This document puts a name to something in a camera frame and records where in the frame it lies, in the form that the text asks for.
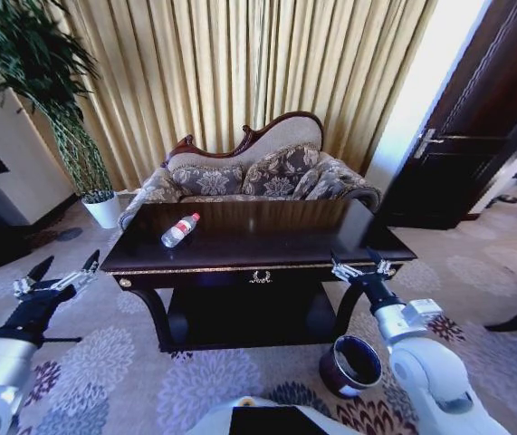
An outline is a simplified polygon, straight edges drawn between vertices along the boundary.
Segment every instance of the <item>floral carpet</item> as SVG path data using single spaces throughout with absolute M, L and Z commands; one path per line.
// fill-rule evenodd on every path
M 517 314 L 517 204 L 495 204 L 448 231 L 395 232 L 419 259 L 400 270 L 391 288 L 407 300 L 432 297 L 444 308 L 445 316 L 429 325 L 432 337 L 462 357 L 487 410 L 517 434 L 517 333 L 483 328 Z M 118 237 L 73 205 L 33 239 L 31 255 L 0 268 L 0 324 L 15 307 L 14 279 L 49 255 L 55 255 L 50 277 L 64 276 L 96 248 L 104 258 Z M 345 285 L 325 289 L 336 309 Z M 170 300 L 171 289 L 159 293 Z M 308 405 L 367 434 L 417 433 L 416 412 L 388 368 L 366 301 L 349 332 L 378 350 L 386 371 L 379 386 L 341 400 L 318 374 L 328 345 L 159 353 L 145 305 L 100 275 L 54 316 L 47 336 L 83 340 L 48 343 L 34 356 L 36 383 L 18 433 L 181 434 L 211 407 L 243 395 Z

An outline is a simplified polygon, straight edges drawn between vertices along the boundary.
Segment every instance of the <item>sofa armrest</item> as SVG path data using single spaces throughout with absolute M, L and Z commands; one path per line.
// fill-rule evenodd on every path
M 378 210 L 381 191 L 344 162 L 328 158 L 319 163 L 317 169 L 320 178 L 306 199 L 358 199 L 370 211 Z
M 118 220 L 121 231 L 127 229 L 129 222 L 138 213 L 142 204 L 175 203 L 179 202 L 183 196 L 184 192 L 171 178 L 169 170 L 157 168 L 143 183 L 141 190 L 128 207 L 121 212 Z

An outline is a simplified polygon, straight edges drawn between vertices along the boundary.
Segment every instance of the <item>water bottle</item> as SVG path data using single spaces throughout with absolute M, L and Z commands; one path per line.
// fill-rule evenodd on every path
M 172 228 L 164 233 L 161 237 L 161 243 L 166 247 L 174 247 L 182 239 L 187 236 L 196 227 L 200 215 L 194 213 L 192 216 L 186 216 L 177 222 Z

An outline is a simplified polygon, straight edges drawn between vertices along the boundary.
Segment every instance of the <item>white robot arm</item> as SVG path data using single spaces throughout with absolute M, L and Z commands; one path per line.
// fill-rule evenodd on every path
M 369 250 L 378 264 L 365 274 L 333 258 L 332 272 L 358 288 L 371 302 L 390 366 L 419 418 L 419 433 L 429 435 L 509 435 L 485 410 L 469 383 L 463 361 L 441 343 L 425 338 L 425 321 L 441 314 L 431 299 L 405 305 L 385 286 L 390 264 Z
M 41 281 L 49 269 L 49 257 L 14 282 L 14 295 L 20 303 L 0 327 L 0 435 L 15 433 L 18 414 L 33 384 L 31 360 L 48 341 L 78 342 L 80 339 L 45 339 L 44 331 L 60 303 L 80 292 L 95 279 L 99 251 L 83 268 L 63 279 Z

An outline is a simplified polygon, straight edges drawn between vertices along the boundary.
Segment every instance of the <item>metal cup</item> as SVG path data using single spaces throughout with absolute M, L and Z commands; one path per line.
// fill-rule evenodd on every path
M 319 373 L 335 396 L 349 399 L 377 385 L 382 367 L 375 350 L 353 335 L 342 335 L 321 357 Z

